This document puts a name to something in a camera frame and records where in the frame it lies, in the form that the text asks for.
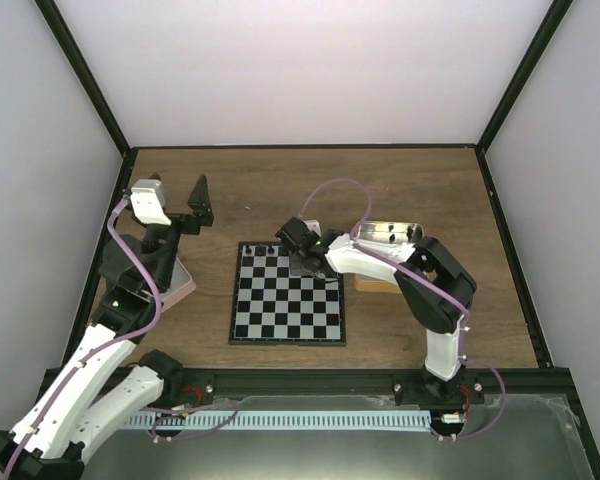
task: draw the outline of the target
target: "chessboard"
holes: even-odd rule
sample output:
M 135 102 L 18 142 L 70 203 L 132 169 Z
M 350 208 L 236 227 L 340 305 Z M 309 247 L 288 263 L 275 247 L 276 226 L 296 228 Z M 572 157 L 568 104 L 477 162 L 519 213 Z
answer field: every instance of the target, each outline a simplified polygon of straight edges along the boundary
M 342 275 L 296 276 L 282 244 L 241 242 L 229 343 L 345 345 Z

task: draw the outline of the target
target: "white strip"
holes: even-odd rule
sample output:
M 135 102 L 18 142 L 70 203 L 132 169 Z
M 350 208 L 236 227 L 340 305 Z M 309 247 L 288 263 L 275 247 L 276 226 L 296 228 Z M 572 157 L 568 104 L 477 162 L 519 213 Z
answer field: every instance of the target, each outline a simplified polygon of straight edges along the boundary
M 169 419 L 157 430 L 207 430 L 226 420 L 232 412 L 203 411 L 180 419 Z M 121 430 L 147 430 L 156 421 L 152 412 L 138 412 Z M 428 411 L 245 411 L 223 430 L 380 430 L 394 432 L 428 432 L 431 414 Z

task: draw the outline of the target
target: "black and white robotic arm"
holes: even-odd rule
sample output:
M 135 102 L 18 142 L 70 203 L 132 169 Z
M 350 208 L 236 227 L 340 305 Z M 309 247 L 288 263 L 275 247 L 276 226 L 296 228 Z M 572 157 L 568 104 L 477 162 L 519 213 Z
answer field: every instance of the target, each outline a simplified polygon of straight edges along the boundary
M 192 191 L 191 214 L 165 214 L 164 190 L 157 175 L 139 180 L 127 194 L 134 220 L 146 231 L 142 241 L 129 235 L 122 239 L 151 275 L 164 311 L 195 288 L 176 254 L 181 235 L 197 235 L 202 226 L 213 224 L 207 179 L 201 176 Z M 31 411 L 11 431 L 0 431 L 0 470 L 17 454 L 9 478 L 77 480 L 95 451 L 131 415 L 156 402 L 175 405 L 182 365 L 160 351 L 144 355 L 125 380 L 93 403 L 143 336 L 114 343 L 88 361 L 83 361 L 85 355 L 142 329 L 156 312 L 145 280 L 113 240 L 105 247 L 99 274 L 106 279 L 106 292 L 80 345 Z M 33 426 L 45 407 L 44 418 Z
M 444 384 L 452 382 L 462 367 L 461 312 L 394 266 L 399 264 L 427 281 L 429 274 L 435 274 L 434 285 L 470 308 L 476 283 L 438 240 L 424 237 L 415 244 L 356 240 L 362 247 L 357 248 L 350 234 L 328 230 L 320 235 L 296 217 L 276 237 L 300 258 L 305 270 L 318 277 L 354 273 L 398 285 L 414 317 L 426 329 L 424 368 L 438 379 L 432 393 L 443 394 Z

